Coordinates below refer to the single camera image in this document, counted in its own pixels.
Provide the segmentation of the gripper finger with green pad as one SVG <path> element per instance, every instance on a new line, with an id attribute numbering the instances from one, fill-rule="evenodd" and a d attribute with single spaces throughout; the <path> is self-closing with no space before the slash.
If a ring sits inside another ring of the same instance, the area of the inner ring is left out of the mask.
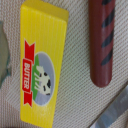
<path id="1" fill-rule="evenodd" d="M 0 88 L 7 76 L 11 75 L 12 67 L 10 62 L 10 51 L 6 34 L 3 29 L 4 23 L 0 21 Z"/>

